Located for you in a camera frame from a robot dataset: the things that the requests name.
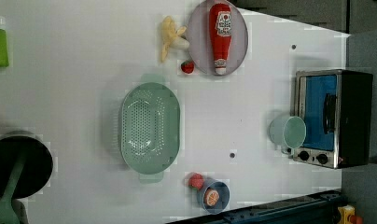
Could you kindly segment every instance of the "oven knob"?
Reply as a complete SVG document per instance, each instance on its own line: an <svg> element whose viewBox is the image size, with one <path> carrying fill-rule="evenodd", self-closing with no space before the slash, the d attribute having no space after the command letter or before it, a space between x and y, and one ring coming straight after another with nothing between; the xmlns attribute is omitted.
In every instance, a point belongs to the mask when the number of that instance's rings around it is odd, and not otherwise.
<svg viewBox="0 0 377 224"><path fill-rule="evenodd" d="M308 159L310 158L310 154L308 154L308 152L306 151L302 151L300 154L299 154L299 157L302 161L308 161Z"/></svg>
<svg viewBox="0 0 377 224"><path fill-rule="evenodd" d="M325 154L320 154L316 157L316 159L319 161L320 164L324 165L328 163L328 156Z"/></svg>

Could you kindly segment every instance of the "toaster oven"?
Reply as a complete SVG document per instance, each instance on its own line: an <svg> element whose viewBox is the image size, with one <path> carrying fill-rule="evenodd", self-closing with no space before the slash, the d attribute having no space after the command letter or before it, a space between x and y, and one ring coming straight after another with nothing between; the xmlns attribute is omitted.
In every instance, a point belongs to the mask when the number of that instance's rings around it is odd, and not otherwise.
<svg viewBox="0 0 377 224"><path fill-rule="evenodd" d="M372 74L298 72L295 116L307 135L293 160L338 169L369 162Z"/></svg>

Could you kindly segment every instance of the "light blue cup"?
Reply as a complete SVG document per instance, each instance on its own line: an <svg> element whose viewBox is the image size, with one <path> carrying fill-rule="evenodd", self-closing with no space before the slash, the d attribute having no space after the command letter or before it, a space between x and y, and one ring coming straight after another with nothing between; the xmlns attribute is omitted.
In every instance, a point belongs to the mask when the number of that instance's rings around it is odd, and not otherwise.
<svg viewBox="0 0 377 224"><path fill-rule="evenodd" d="M306 137L306 126L300 117L279 116L270 125L270 138L279 146L292 149L302 146Z"/></svg>
<svg viewBox="0 0 377 224"><path fill-rule="evenodd" d="M208 206L204 201L205 192L208 189L215 189L218 193L219 199L214 206ZM207 178L203 182L202 188L197 192L197 200L204 210L212 215L221 213L229 204L230 201L230 190L227 185L221 181L215 180L213 178Z"/></svg>

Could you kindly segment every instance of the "table surface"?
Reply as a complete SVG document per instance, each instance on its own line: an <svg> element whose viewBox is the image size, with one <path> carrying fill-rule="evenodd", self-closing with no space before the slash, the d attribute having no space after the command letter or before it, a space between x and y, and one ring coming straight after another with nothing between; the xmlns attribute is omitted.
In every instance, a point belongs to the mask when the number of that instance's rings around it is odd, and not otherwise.
<svg viewBox="0 0 377 224"><path fill-rule="evenodd" d="M0 0L11 60L0 69L0 134L38 134L55 162L47 186L23 200L30 223L203 216L185 185L191 172L230 186L227 209L341 187L341 170L290 160L267 130L290 110L296 71L344 68L347 35L241 10L249 32L242 66L226 77L185 76L185 51L160 64L160 24L167 15L186 24L200 2ZM119 107L128 91L160 77L181 105L181 147L160 183L140 184L119 153Z"/></svg>

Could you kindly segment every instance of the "orange object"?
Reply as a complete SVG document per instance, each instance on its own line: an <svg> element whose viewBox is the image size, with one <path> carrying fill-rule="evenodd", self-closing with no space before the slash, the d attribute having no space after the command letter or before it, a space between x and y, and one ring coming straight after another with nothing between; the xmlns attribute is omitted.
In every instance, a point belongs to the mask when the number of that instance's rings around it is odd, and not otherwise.
<svg viewBox="0 0 377 224"><path fill-rule="evenodd" d="M214 189L208 189L205 192L204 202L209 206L215 206L215 204L218 202L219 196L216 190Z"/></svg>
<svg viewBox="0 0 377 224"><path fill-rule="evenodd" d="M348 217L348 220L352 222L353 224L363 224L363 218L357 217L355 215L351 215Z"/></svg>

